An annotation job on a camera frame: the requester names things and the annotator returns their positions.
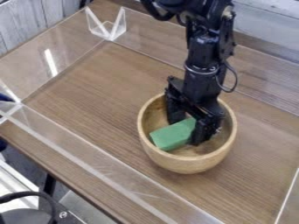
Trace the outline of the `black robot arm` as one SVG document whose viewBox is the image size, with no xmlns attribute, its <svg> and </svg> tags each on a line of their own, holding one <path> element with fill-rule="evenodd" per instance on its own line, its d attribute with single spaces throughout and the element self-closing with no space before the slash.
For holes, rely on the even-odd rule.
<svg viewBox="0 0 299 224">
<path fill-rule="evenodd" d="M 164 90 L 168 123 L 192 116 L 195 126 L 187 143 L 198 145 L 216 134 L 224 119 L 219 104 L 227 73 L 236 70 L 228 63 L 234 55 L 234 23 L 236 12 L 232 0 L 140 0 L 150 15 L 159 21 L 175 19 L 186 29 L 188 56 L 184 77 L 167 78 Z"/>
</svg>

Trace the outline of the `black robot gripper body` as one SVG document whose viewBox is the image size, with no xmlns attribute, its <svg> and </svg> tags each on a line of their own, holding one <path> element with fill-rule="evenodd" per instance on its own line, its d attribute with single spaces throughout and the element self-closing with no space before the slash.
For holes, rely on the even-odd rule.
<svg viewBox="0 0 299 224">
<path fill-rule="evenodd" d="M 219 95 L 223 89 L 227 68 L 223 65 L 211 67 L 184 66 L 184 76 L 167 78 L 166 99 L 174 98 L 183 103 L 186 114 L 192 117 L 223 116 Z"/>
</svg>

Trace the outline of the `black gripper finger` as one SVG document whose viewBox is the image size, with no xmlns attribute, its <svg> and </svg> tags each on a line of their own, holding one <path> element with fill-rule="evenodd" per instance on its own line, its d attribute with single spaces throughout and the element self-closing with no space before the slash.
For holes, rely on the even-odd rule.
<svg viewBox="0 0 299 224">
<path fill-rule="evenodd" d="M 191 131 L 190 144 L 199 146 L 203 142 L 208 141 L 211 137 L 219 132 L 223 122 L 223 116 L 200 116 L 194 117 L 195 126 Z"/>
<path fill-rule="evenodd" d="M 186 111 L 183 103 L 176 101 L 174 98 L 166 99 L 167 106 L 167 120 L 170 124 L 175 124 L 186 119 Z"/>
</svg>

